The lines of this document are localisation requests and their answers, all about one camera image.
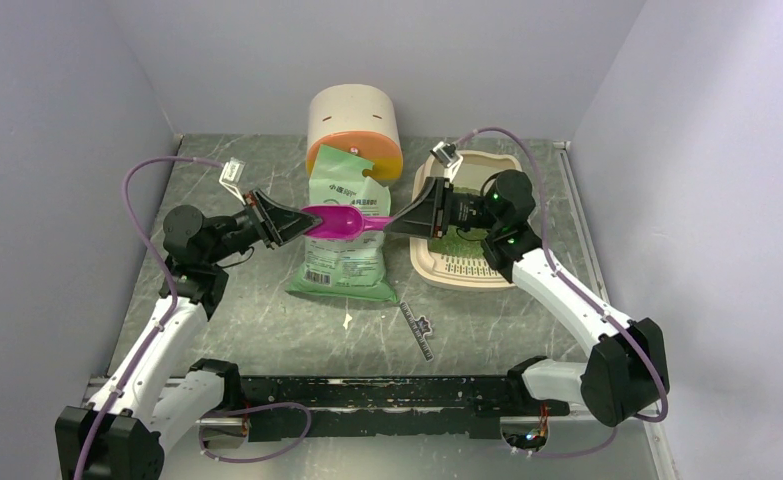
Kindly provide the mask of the magenta plastic scoop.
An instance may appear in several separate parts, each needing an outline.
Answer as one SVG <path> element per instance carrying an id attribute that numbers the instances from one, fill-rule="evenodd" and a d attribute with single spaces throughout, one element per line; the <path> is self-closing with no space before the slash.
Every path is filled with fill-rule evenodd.
<path id="1" fill-rule="evenodd" d="M 302 211 L 321 220 L 305 236 L 323 240 L 354 240 L 365 232 L 382 231 L 393 220 L 388 216 L 367 216 L 350 205 L 311 205 Z"/>

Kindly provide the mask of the green litter bag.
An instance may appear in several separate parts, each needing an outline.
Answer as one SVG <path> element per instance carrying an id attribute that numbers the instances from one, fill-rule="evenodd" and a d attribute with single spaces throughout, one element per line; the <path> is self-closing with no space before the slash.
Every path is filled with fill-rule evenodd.
<path id="1" fill-rule="evenodd" d="M 322 145 L 309 178 L 309 204 L 347 205 L 368 217 L 388 215 L 390 192 L 365 174 L 372 169 L 367 159 Z M 345 241 L 307 237 L 304 261 L 287 291 L 396 302 L 397 294 L 386 278 L 384 239 L 382 232 L 366 232 Z"/>

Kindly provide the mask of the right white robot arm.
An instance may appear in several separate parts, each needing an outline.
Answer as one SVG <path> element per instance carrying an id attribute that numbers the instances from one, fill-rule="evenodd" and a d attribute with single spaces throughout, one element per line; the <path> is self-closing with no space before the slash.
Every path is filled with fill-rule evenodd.
<path id="1" fill-rule="evenodd" d="M 430 177 L 384 230 L 421 239 L 438 239 L 451 227 L 484 230 L 480 247 L 488 266 L 572 334 L 586 362 L 535 357 L 510 370 L 506 398 L 515 412 L 558 401 L 585 406 L 608 427 L 629 418 L 664 420 L 670 382 L 661 328 L 617 310 L 558 262 L 529 223 L 535 205 L 531 180 L 517 170 L 492 175 L 477 195 Z"/>

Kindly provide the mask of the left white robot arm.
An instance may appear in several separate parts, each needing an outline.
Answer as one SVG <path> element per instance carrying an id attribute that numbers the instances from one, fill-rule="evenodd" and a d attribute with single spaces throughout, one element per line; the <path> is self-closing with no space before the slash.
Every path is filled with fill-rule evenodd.
<path id="1" fill-rule="evenodd" d="M 236 364 L 200 360 L 168 389 L 175 363 L 224 296 L 229 274 L 222 260 L 258 244 L 284 246 L 321 222 L 259 190 L 246 194 L 233 215 L 172 209 L 163 221 L 165 281 L 147 326 L 103 386 L 56 421 L 62 478 L 157 479 L 168 453 L 200 418 L 238 411 L 244 388 Z"/>

